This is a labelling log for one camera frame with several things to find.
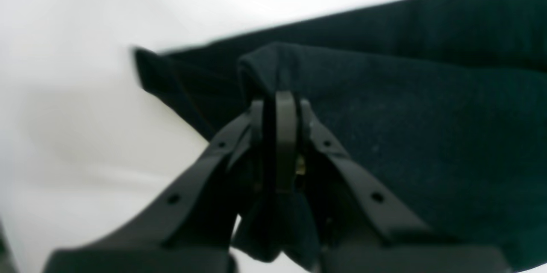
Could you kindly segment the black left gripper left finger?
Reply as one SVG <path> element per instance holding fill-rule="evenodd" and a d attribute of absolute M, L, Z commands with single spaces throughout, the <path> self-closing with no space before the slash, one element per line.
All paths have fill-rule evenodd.
<path fill-rule="evenodd" d="M 91 244 L 53 253 L 45 273 L 236 273 L 229 253 L 235 166 L 262 141 L 264 101 L 214 136 L 141 213 Z"/>

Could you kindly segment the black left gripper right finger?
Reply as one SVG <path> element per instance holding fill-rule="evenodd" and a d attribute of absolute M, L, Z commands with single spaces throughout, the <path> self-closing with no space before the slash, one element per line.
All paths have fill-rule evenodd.
<path fill-rule="evenodd" d="M 311 104 L 276 93 L 276 193 L 300 193 L 323 240 L 317 273 L 509 273 L 502 252 L 428 226 L 353 161 Z"/>

